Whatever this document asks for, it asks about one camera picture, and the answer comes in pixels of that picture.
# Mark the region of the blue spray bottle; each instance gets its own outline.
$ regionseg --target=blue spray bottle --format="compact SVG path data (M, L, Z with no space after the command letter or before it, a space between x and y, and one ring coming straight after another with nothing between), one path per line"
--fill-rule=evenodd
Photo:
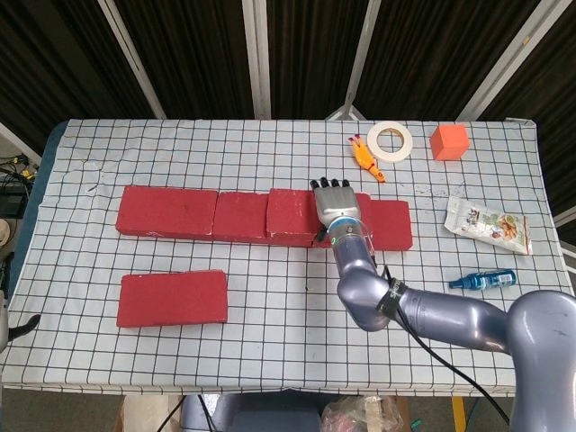
M516 283L516 274L510 270L497 270L495 272L472 273L449 283L450 288L481 291L486 288L501 288Z

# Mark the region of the snack bag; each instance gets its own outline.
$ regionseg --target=snack bag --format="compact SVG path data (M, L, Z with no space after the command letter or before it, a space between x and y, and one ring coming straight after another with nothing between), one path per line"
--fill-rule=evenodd
M526 216L491 210L457 196L450 196L444 226L454 234L532 255Z

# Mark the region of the white grid tablecloth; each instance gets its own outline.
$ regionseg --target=white grid tablecloth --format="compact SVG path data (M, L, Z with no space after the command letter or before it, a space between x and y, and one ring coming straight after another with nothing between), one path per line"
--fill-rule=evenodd
M522 293L572 291L532 122L468 123L471 146L462 160L439 162L428 145L437 123L408 121L414 149L403 162L381 165L386 184L357 167L347 141L373 124L70 121L10 305L12 326L41 312L40 327L2 354L4 383L83 392L470 392L395 323L370 334L356 327L336 295L330 250L131 238L114 228L125 185L267 192L347 178L375 199L409 203L414 246L376 257L409 286L444 293L462 275L512 268L516 286L452 293L507 310ZM448 232L449 194L525 214L534 255ZM208 268L228 275L227 324L116 328L123 275ZM508 356L431 345L489 392L514 391Z

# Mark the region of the gray robot arm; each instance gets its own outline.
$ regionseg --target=gray robot arm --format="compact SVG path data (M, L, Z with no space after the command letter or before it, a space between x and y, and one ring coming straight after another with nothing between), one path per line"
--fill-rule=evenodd
M576 431L576 300L539 291L517 299L508 313L475 299L398 286L376 273L352 188L312 183L320 221L340 276L337 293L354 322L366 331L390 319L403 326L400 308L422 338L506 353L516 373L513 432ZM385 299L392 311L384 315Z

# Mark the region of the tape roll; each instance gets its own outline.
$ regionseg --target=tape roll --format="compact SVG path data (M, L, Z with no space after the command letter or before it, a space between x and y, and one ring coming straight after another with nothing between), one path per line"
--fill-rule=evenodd
M390 152L384 151L378 145L378 136L384 132L390 131L402 138L402 147L398 151ZM366 139L368 148L372 154L383 162L400 162L407 158L412 151L412 135L408 129L396 121L381 121L376 123L369 131L368 138Z

